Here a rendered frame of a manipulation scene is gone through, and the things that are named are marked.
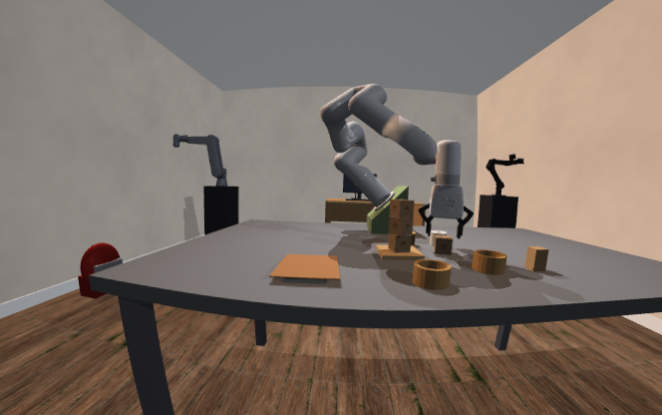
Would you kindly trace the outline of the orange ring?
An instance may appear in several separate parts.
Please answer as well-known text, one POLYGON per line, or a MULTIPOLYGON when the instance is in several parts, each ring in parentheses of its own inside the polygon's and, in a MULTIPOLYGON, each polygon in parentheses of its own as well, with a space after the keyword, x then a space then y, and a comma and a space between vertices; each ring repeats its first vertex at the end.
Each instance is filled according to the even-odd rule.
POLYGON ((413 283, 430 290, 449 287, 452 267, 443 261, 419 259, 414 262, 413 283))
POLYGON ((478 249, 474 251, 472 269, 484 274, 502 275, 505 272, 506 258, 506 254, 498 251, 478 249))

